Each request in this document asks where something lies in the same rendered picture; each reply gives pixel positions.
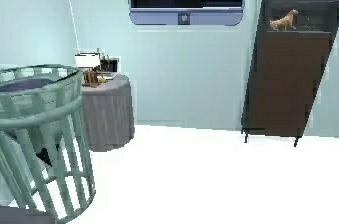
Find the silver laptop computer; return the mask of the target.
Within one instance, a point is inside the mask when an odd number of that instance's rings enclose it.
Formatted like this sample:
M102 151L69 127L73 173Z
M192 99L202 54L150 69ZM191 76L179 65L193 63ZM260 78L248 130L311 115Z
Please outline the silver laptop computer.
M113 79L118 74L118 64L117 58L101 59L98 75L104 79Z

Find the grey draped round table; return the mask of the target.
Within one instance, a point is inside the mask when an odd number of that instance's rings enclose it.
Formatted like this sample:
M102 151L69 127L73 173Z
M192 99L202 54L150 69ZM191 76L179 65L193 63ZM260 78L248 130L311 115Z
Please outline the grey draped round table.
M81 91L93 152L121 148L134 138L132 88L127 76L119 74L105 84L82 87Z

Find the brown wooden rack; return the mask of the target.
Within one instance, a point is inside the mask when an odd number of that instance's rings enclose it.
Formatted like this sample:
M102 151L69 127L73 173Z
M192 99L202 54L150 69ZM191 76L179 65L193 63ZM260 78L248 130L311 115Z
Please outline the brown wooden rack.
M83 73L84 77L84 87L96 88L100 85L100 82L97 77L97 72L93 70L87 70Z

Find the blue framed television set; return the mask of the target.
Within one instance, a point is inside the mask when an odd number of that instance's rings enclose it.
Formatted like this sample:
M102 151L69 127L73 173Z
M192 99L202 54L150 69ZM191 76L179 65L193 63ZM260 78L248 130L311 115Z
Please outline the blue framed television set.
M246 0L128 0L135 25L225 25L243 18Z

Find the pale green slatted round chair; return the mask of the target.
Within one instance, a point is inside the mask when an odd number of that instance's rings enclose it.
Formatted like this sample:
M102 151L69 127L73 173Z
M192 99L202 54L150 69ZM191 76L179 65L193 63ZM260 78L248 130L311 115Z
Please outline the pale green slatted round chair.
M52 84L0 92L0 173L19 208L68 224L96 194L85 131L83 71L61 64L0 69L0 86L46 78Z

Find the dark brown tall cabinet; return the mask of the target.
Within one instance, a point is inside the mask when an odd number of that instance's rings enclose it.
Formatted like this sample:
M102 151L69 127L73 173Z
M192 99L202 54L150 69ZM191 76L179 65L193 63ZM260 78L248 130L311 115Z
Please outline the dark brown tall cabinet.
M270 20L296 9L293 25ZM339 0L261 0L241 133L300 139L339 30Z

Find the tan dog figurine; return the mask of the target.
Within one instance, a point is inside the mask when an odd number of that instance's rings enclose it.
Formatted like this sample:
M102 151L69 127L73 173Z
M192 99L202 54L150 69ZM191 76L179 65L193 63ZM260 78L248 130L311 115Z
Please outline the tan dog figurine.
M278 20L270 20L269 26L271 29L278 31L280 27L283 27L284 30L287 30L288 27L296 30L296 27L293 25L294 16L298 14L296 9L290 10L284 17Z

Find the purple seat cushion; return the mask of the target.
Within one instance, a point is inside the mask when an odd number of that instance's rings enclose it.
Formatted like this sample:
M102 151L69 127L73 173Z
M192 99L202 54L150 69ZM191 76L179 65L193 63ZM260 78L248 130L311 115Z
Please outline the purple seat cushion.
M52 80L46 78L19 80L1 85L0 92L16 92L28 89L37 89L52 83Z

